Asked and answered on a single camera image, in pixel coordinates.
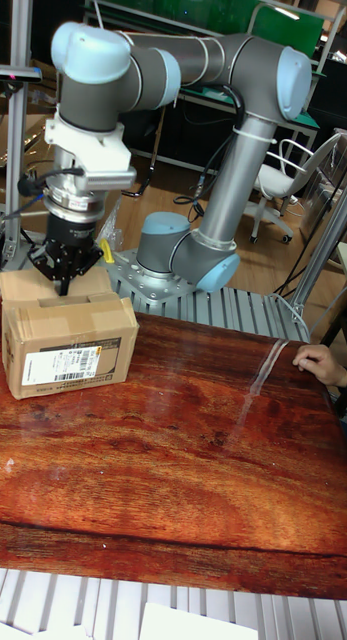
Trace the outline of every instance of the reddish-brown tabletop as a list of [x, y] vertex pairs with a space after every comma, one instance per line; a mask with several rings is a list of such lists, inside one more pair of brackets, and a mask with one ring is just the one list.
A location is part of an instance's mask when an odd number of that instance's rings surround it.
[[347, 598], [347, 445], [297, 344], [259, 390], [275, 340], [138, 320], [115, 386], [16, 401], [0, 354], [0, 566]]

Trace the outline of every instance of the cardboard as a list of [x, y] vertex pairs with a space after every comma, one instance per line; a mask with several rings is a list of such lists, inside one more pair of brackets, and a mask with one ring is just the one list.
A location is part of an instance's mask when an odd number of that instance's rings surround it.
[[17, 400], [126, 379], [138, 324], [104, 268], [75, 278], [65, 297], [36, 269], [0, 273], [0, 288], [3, 365]]

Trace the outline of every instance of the metal frame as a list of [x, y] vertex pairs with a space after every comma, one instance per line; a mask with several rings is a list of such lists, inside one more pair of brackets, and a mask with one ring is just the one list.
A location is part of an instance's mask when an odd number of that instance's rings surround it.
[[[33, 0], [13, 0], [10, 62], [14, 67], [29, 66], [32, 12]], [[22, 173], [27, 95], [28, 85], [24, 83], [9, 100], [6, 214], [20, 206], [17, 184]], [[20, 244], [19, 218], [6, 220], [5, 237], [3, 260], [11, 260]]]
[[334, 247], [339, 242], [347, 225], [347, 186], [345, 187], [334, 215], [327, 226], [325, 233], [322, 235], [319, 243], [313, 251], [312, 257], [308, 262], [306, 270], [300, 279], [297, 288], [290, 299], [293, 308], [302, 313], [304, 305], [307, 302], [310, 293], [318, 280], [319, 274], [329, 259]]

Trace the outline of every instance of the black cable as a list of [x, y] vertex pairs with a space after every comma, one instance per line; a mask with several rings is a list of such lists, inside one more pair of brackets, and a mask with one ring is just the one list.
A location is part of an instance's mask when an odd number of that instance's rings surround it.
[[26, 209], [29, 209], [29, 207], [31, 207], [32, 204], [34, 204], [35, 202], [38, 202], [38, 200], [41, 200], [42, 198], [43, 198], [43, 194], [38, 195], [36, 198], [33, 198], [33, 200], [30, 200], [26, 204], [23, 204], [16, 211], [13, 211], [12, 213], [9, 213], [7, 216], [3, 216], [2, 219], [3, 220], [13, 220], [13, 218], [19, 218], [19, 216], [22, 213], [22, 211], [25, 211]]
[[45, 187], [46, 178], [59, 175], [83, 176], [84, 170], [82, 169], [82, 167], [72, 167], [69, 169], [53, 169], [52, 171], [47, 171], [47, 173], [44, 173], [39, 177], [35, 177], [35, 174], [32, 175], [29, 173], [23, 173], [18, 182], [18, 191], [25, 198], [29, 198], [29, 196], [33, 195], [40, 195], [43, 191], [43, 188]]
[[186, 122], [188, 122], [188, 124], [192, 124], [195, 127], [207, 127], [211, 124], [220, 124], [221, 122], [232, 122], [232, 118], [220, 118], [218, 120], [207, 120], [206, 122], [197, 122], [196, 120], [191, 120], [188, 116], [187, 116], [187, 112], [186, 112], [186, 101], [183, 100], [183, 116], [184, 119], [186, 120]]
[[32, 240], [32, 238], [29, 237], [28, 233], [24, 231], [24, 229], [21, 229], [20, 232], [23, 238], [28, 242], [28, 244], [32, 245], [32, 247], [36, 246], [36, 243]]
[[[174, 198], [173, 202], [175, 204], [191, 204], [192, 205], [188, 213], [189, 222], [194, 222], [195, 220], [197, 220], [198, 217], [203, 217], [204, 209], [202, 205], [199, 204], [198, 200], [202, 198], [202, 196], [204, 196], [206, 193], [208, 193], [208, 191], [212, 189], [212, 187], [218, 180], [220, 172], [222, 171], [222, 168], [223, 168], [224, 158], [223, 158], [223, 161], [221, 162], [221, 166], [217, 170], [216, 175], [212, 178], [210, 183], [205, 188], [203, 188], [206, 175], [209, 169], [211, 168], [211, 166], [213, 165], [213, 163], [217, 160], [217, 158], [219, 158], [219, 155], [223, 151], [226, 151], [226, 147], [233, 142], [235, 136], [237, 135], [237, 131], [241, 128], [243, 124], [243, 120], [245, 116], [244, 100], [241, 93], [237, 89], [235, 89], [230, 85], [212, 85], [211, 88], [219, 89], [220, 91], [223, 91], [226, 95], [228, 95], [232, 99], [235, 110], [236, 110], [235, 130], [233, 130], [232, 133], [229, 134], [228, 138], [224, 140], [224, 142], [220, 145], [220, 147], [209, 158], [207, 164], [205, 165], [199, 177], [198, 183], [196, 185], [194, 197], [177, 196], [176, 198]], [[196, 212], [196, 216], [193, 219], [191, 219], [192, 209], [194, 209], [194, 211]]]

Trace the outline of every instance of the person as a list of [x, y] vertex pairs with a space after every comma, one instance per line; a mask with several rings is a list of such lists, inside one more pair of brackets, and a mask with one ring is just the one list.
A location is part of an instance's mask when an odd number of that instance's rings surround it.
[[347, 388], [347, 369], [335, 359], [324, 344], [307, 344], [300, 347], [293, 360], [299, 371], [310, 371], [327, 387]]

